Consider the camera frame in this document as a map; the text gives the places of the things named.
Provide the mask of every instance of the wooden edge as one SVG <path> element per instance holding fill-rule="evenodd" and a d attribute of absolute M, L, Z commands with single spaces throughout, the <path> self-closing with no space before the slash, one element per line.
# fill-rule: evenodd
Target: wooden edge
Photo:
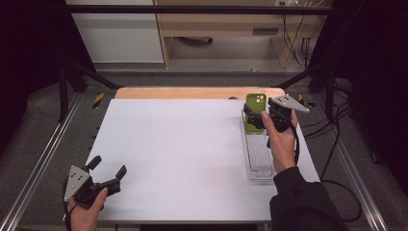
<path fill-rule="evenodd" d="M 159 5 L 158 0 L 154 0 L 153 4 L 155 6 Z M 171 52 L 171 46 L 172 46 L 172 38 L 165 38 L 164 36 L 164 31 L 163 31 L 163 25 L 162 25 L 162 15 L 160 13 L 156 13 L 156 22 L 157 22 L 157 27 L 159 31 L 159 37 L 160 37 L 160 44 L 162 47 L 162 55 L 163 55 L 163 60 L 165 62 L 165 67 L 168 68 L 170 65 L 170 52 Z"/>
<path fill-rule="evenodd" d="M 122 88 L 115 99 L 245 99 L 249 93 L 264 93 L 267 97 L 284 95 L 278 88 Z"/>

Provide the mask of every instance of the gray floor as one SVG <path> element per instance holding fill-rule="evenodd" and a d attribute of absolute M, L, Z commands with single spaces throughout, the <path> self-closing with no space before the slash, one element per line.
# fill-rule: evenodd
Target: gray floor
<path fill-rule="evenodd" d="M 170 67 L 120 70 L 101 68 L 100 73 L 115 83 L 125 86 L 259 86 L 270 87 L 291 78 L 302 70 L 295 61 L 288 69 L 282 69 L 274 56 L 267 39 L 215 38 L 214 43 L 202 41 L 176 40 Z M 287 89 L 294 98 L 301 93 L 308 103 L 315 102 L 320 95 L 307 92 L 308 79 Z M 44 226 L 64 226 L 62 205 L 62 182 L 71 165 L 83 165 L 97 135 L 107 110 L 109 99 L 115 96 L 100 84 L 87 79 L 89 88 L 81 94 L 78 109 L 66 129 L 53 158 L 35 190 L 19 222 L 20 227 L 30 226 L 31 230 L 45 230 Z M 93 109 L 93 101 L 99 92 L 105 97 L 98 109 Z M 335 103 L 345 100 L 336 94 Z M 0 218 L 11 209 L 18 194 L 24 187 L 32 169 L 58 125 L 58 86 L 52 85 L 33 93 L 29 99 L 27 113 L 21 120 L 12 142 L 0 156 Z M 322 120 L 317 107 L 312 107 L 308 115 L 299 114 L 301 126 Z M 316 131 L 318 125 L 303 127 L 304 135 Z M 352 116 L 341 119 L 341 138 L 347 151 L 366 183 L 370 194 L 384 219 L 388 230 L 408 230 L 408 197 L 399 188 L 386 166 L 371 160 L 365 138 L 362 136 Z M 332 147 L 329 133 L 306 140 L 318 173 L 321 173 Z M 350 187 L 347 175 L 335 153 L 326 172 L 325 179 L 334 180 Z M 345 190 L 326 185 L 343 218 L 353 218 L 358 212 L 353 197 Z M 351 230 L 371 230 L 366 216 L 348 222 Z"/>

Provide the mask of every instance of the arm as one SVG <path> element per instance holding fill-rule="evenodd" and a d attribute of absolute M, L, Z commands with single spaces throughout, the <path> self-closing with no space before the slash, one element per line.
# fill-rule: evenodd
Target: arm
<path fill-rule="evenodd" d="M 273 121 L 263 113 L 273 165 L 277 175 L 273 178 L 278 195 L 270 203 L 272 229 L 280 230 L 347 230 L 333 201 L 321 183 L 309 183 L 294 164 L 294 134 L 288 129 L 278 133 Z M 292 124 L 297 117 L 292 112 Z"/>

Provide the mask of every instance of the metal rail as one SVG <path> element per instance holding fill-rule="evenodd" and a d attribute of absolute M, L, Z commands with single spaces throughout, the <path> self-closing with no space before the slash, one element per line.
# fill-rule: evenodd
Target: metal rail
<path fill-rule="evenodd" d="M 324 103 L 320 97 L 314 96 L 316 105 L 319 108 L 321 115 L 324 117 Z M 334 128 L 330 130 L 330 135 L 332 140 L 336 139 L 337 129 Z M 371 229 L 375 231 L 387 231 L 388 228 L 382 218 L 380 212 L 375 205 L 374 200 L 371 197 L 369 189 L 367 189 L 366 184 L 364 183 L 363 178 L 361 177 L 357 167 L 353 164 L 350 156 L 348 155 L 347 149 L 344 146 L 344 143 L 341 138 L 337 142 L 337 150 L 339 152 L 340 161 L 344 168 L 345 174 L 348 177 L 348 180 L 353 188 L 354 192 L 359 197 L 364 214 L 366 215 L 367 221 L 369 222 Z"/>
<path fill-rule="evenodd" d="M 212 13 L 212 14 L 286 14 L 344 15 L 352 9 L 332 7 L 246 7 L 246 6 L 129 6 L 129 5 L 43 5 L 45 10 L 69 13 Z"/>
<path fill-rule="evenodd" d="M 48 144 L 42 151 L 42 154 L 39 157 L 36 166 L 31 172 L 31 175 L 28 178 L 23 189 L 21 190 L 17 200 L 14 202 L 12 208 L 9 210 L 6 217 L 1 222 L 0 225 L 1 231 L 13 231 L 17 227 L 17 224 L 19 223 L 25 209 L 27 208 L 28 203 L 33 197 L 33 194 L 36 191 L 36 188 L 44 172 L 46 171 L 48 164 L 51 161 L 51 158 L 53 157 L 58 145 L 60 144 L 61 138 L 63 137 L 69 122 L 71 121 L 73 115 L 75 114 L 75 111 L 78 107 L 78 103 L 81 97 L 82 97 L 81 93 L 74 94 L 65 120 L 58 124 L 57 128 L 54 131 L 54 134 L 52 135 Z"/>

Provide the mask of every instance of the cable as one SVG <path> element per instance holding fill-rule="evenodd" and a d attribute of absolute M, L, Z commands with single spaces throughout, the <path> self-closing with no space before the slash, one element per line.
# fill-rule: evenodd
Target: cable
<path fill-rule="evenodd" d="M 307 125 L 300 126 L 300 128 L 306 128 L 306 127 L 316 126 L 316 125 L 320 124 L 321 122 L 323 122 L 323 121 L 325 121 L 325 120 L 326 120 L 326 119 L 323 118 L 323 119 L 319 120 L 319 121 L 316 122 L 316 123 L 312 123 L 312 124 L 307 124 Z"/>
<path fill-rule="evenodd" d="M 68 212 L 68 203 L 65 202 L 64 197 L 65 197 L 65 190 L 66 186 L 68 185 L 68 176 L 66 176 L 64 182 L 63 182 L 63 205 L 64 205 L 64 222 L 65 222 L 65 227 L 67 231 L 71 231 L 71 213 Z"/>
<path fill-rule="evenodd" d="M 293 43 L 291 42 L 291 38 L 289 37 L 289 33 L 288 33 L 288 30 L 287 30 L 287 27 L 286 27 L 286 15 L 282 14 L 282 17 L 283 17 L 283 41 L 285 42 L 286 47 L 288 47 L 289 51 L 291 52 L 292 56 L 297 61 L 297 63 L 302 65 L 301 61 L 296 57 L 296 55 L 294 53 Z"/>
<path fill-rule="evenodd" d="M 345 115 L 349 114 L 349 112 L 346 112 L 346 113 L 343 114 L 343 112 L 345 112 L 345 111 L 348 110 L 348 109 L 350 109 L 350 107 L 347 107 L 347 108 L 342 109 L 341 111 L 339 111 L 339 114 L 335 116 L 335 119 L 341 119 L 341 118 L 343 118 Z M 304 138 L 305 138 L 305 139 L 309 139 L 310 137 L 312 137 L 313 135 L 315 135 L 315 134 L 317 134 L 318 132 L 322 131 L 325 127 L 329 126 L 330 124 L 332 124 L 332 123 L 326 123 L 326 124 L 324 124 L 324 125 L 323 125 L 322 127 L 320 127 L 317 131 L 305 135 Z"/>
<path fill-rule="evenodd" d="M 320 180 L 321 183 L 330 183 L 330 184 L 334 184 L 337 186 L 340 186 L 342 188 L 344 188 L 345 190 L 347 190 L 355 199 L 355 201 L 357 202 L 358 205 L 358 213 L 357 216 L 354 218 L 342 218 L 343 221 L 345 222 L 352 222 L 352 221 L 356 221 L 357 219 L 360 218 L 360 216 L 363 214 L 363 206 L 360 202 L 360 200 L 358 199 L 356 193 L 354 193 L 351 189 L 349 189 L 347 186 L 340 184 L 339 182 L 336 181 L 331 181 L 331 180 Z"/>
<path fill-rule="evenodd" d="M 343 99 L 345 99 L 345 100 L 348 99 L 348 96 L 343 96 L 342 94 L 340 94 L 340 93 L 338 93 L 338 92 L 336 92 L 336 91 L 334 91 L 334 93 L 337 94 L 337 95 L 339 95 L 341 98 L 343 98 Z"/>
<path fill-rule="evenodd" d="M 347 97 L 349 97 L 349 96 L 351 95 L 351 90 L 346 90 L 346 89 L 344 89 L 342 86 L 340 86 L 340 85 L 337 83 L 336 80 L 334 81 L 334 85 L 335 85 L 336 90 L 341 91 L 341 92 L 344 93 Z"/>
<path fill-rule="evenodd" d="M 303 6 L 300 6 L 300 4 L 299 4 L 299 1 L 294 1 L 295 3 L 296 3 L 296 5 L 298 6 L 298 7 L 303 7 Z M 312 7 L 317 7 L 318 5 L 320 5 L 322 2 L 324 2 L 324 0 L 321 0 L 319 3 L 317 3 L 315 6 L 312 6 Z"/>
<path fill-rule="evenodd" d="M 296 149 L 294 150 L 294 163 L 297 165 L 297 161 L 299 160 L 299 153 L 300 153 L 300 150 L 299 150 L 299 146 L 300 146 L 299 136 L 297 135 L 296 128 L 294 127 L 294 125 L 291 122 L 290 122 L 289 126 L 291 127 L 292 132 L 294 134 L 294 138 L 296 140 Z"/>
<path fill-rule="evenodd" d="M 69 217 L 71 218 L 71 213 L 72 213 L 72 211 L 74 211 L 74 209 L 75 209 L 75 207 L 78 205 L 78 203 L 76 203 L 75 205 L 74 205 L 74 207 L 72 207 L 72 209 L 71 209 L 71 211 L 69 211 Z"/>
<path fill-rule="evenodd" d="M 357 220 L 357 219 L 359 219 L 360 218 L 360 216 L 362 215 L 362 213 L 363 213 L 363 208 L 362 208 L 362 204 L 361 204 L 361 202 L 360 202 L 360 200 L 358 199 L 358 197 L 357 197 L 357 195 L 351 190 L 351 189 L 349 189 L 347 186 L 345 186 L 345 185 L 342 185 L 342 184 L 340 184 L 340 183 L 338 183 L 338 182 L 335 182 L 335 181 L 331 181 L 331 180 L 323 180 L 323 177 L 324 177 L 324 174 L 325 174 L 325 172 L 326 172 L 326 170 L 327 170 L 327 167 L 328 167 L 328 165 L 329 165 L 329 163 L 330 163 L 330 161 L 331 161 L 331 158 L 333 157 L 333 154 L 334 154 L 334 149 L 336 148 L 336 146 L 337 146 L 337 142 L 338 142 L 338 140 L 339 140 L 339 136 L 340 136 L 340 123 L 339 123 L 339 115 L 340 115 L 340 108 L 343 106 L 343 105 L 345 105 L 345 104 L 347 104 L 347 102 L 344 102 L 341 106 L 339 106 L 339 108 L 337 109 L 337 112 L 336 112 L 336 116 L 335 116 L 335 121 L 336 121 L 336 128 L 337 128 L 337 135 L 336 135 L 336 138 L 335 138 L 335 141 L 334 141 L 334 143 L 333 143 L 333 146 L 332 146 L 332 149 L 330 150 L 330 153 L 329 153 L 329 156 L 328 156 L 328 158 L 327 158 L 327 160 L 326 160 L 326 163 L 325 163 L 325 165 L 324 165 L 324 168 L 323 168 L 323 171 L 322 171 L 322 173 L 321 173 L 321 176 L 320 176 L 320 182 L 322 182 L 322 183 L 331 183 L 331 184 L 335 184 L 335 185 L 337 185 L 337 186 L 340 186 L 340 187 L 342 187 L 342 188 L 344 188 L 345 190 L 347 190 L 349 193 L 351 193 L 351 195 L 354 197 L 354 199 L 356 200 L 356 202 L 357 202 L 357 205 L 358 205 L 358 208 L 359 208 L 359 211 L 358 211 L 358 213 L 357 213 L 357 216 L 355 217 L 355 218 L 342 218 L 342 220 L 343 221 L 346 221 L 346 222 L 351 222 L 351 221 L 355 221 L 355 220 Z"/>
<path fill-rule="evenodd" d="M 326 134 L 327 132 L 330 132 L 331 130 L 333 130 L 334 127 L 335 127 L 335 126 L 333 125 L 333 126 L 331 126 L 329 129 L 327 129 L 327 130 L 321 132 L 320 134 L 317 134 L 317 135 L 315 135 L 315 136 L 310 136 L 310 137 L 308 137 L 308 138 L 305 138 L 305 140 L 311 140 L 311 139 L 314 139 L 314 138 L 323 136 L 323 135 Z"/>
<path fill-rule="evenodd" d="M 297 55 L 298 50 L 299 48 L 296 48 L 296 52 L 295 52 L 297 63 L 306 68 L 306 66 L 300 61 L 299 56 Z"/>
<path fill-rule="evenodd" d="M 305 66 L 307 67 L 307 62 L 311 58 L 309 57 L 309 45 L 310 45 L 310 38 L 303 38 L 302 43 L 301 43 L 301 50 L 302 50 L 302 56 L 305 61 Z"/>

